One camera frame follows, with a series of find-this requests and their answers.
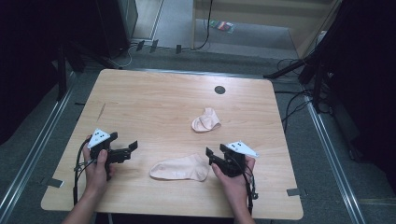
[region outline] forearm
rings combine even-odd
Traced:
[[[90,223],[98,202],[99,200],[95,197],[83,195],[62,223]]]
[[[233,216],[235,218],[235,222],[239,224],[253,224],[255,223],[254,219],[251,217],[251,214],[248,211],[248,207],[244,205],[232,205]]]
[[[248,211],[247,198],[246,193],[242,194],[234,194],[235,191],[228,191],[226,189],[228,203],[233,210],[233,216],[235,218],[236,223],[239,224],[251,224],[255,223],[254,219],[251,217],[251,214]]]

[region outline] human hand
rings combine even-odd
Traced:
[[[252,176],[254,163],[256,160],[251,157],[245,157],[245,161],[247,163],[245,174],[247,176],[247,181],[250,183],[250,177]],[[238,223],[254,223],[254,220],[251,218],[251,215],[248,212],[247,183],[244,176],[239,175],[235,177],[229,177],[225,175],[215,163],[212,163],[212,169],[223,186],[228,203],[233,209],[233,214]]]
[[[90,150],[85,144],[82,149],[85,162],[91,161]],[[102,149],[99,152],[97,162],[91,163],[85,167],[86,186],[81,199],[74,206],[72,211],[64,219],[63,224],[68,223],[90,223],[94,208],[102,199],[107,188],[107,174],[105,163],[107,160],[107,151]],[[115,173],[114,167],[110,164],[109,175],[113,176]]]
[[[85,162],[90,162],[90,150],[87,148],[87,144],[82,149],[82,153],[84,156]],[[85,168],[85,176],[86,176],[86,187],[84,190],[84,196],[88,196],[89,198],[94,198],[99,201],[102,196],[106,192],[107,188],[107,180],[106,180],[106,169],[105,163],[107,160],[107,151],[102,149],[98,155],[96,163],[92,163]],[[110,172],[109,175],[113,176],[115,173],[115,169],[110,164]]]

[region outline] black circle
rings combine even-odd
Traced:
[[[216,92],[217,94],[223,94],[223,93],[225,92],[225,89],[224,89],[224,87],[222,87],[222,86],[217,86],[217,87],[215,88],[215,92]]]

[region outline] wooden table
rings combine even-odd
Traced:
[[[224,94],[215,93],[217,86]],[[221,127],[195,133],[191,122],[206,107],[217,112]],[[204,182],[155,180],[149,170],[157,162],[198,153],[205,148],[222,157],[219,144],[242,140],[260,153],[254,175],[259,199],[253,217],[300,219],[303,209],[296,189],[288,146],[283,134],[272,83],[264,79],[173,73],[103,70],[64,151],[53,178],[64,185],[48,187],[41,202],[46,210],[73,207],[73,168],[86,136],[99,128],[118,132],[112,148],[138,141],[138,149],[125,163],[115,164],[98,212],[193,217],[232,217],[220,182],[210,169]],[[78,181],[78,196],[85,176]]]

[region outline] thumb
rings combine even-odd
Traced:
[[[218,177],[218,179],[221,179],[224,176],[224,173],[220,170],[220,168],[215,164],[212,163],[212,169],[213,173]]]

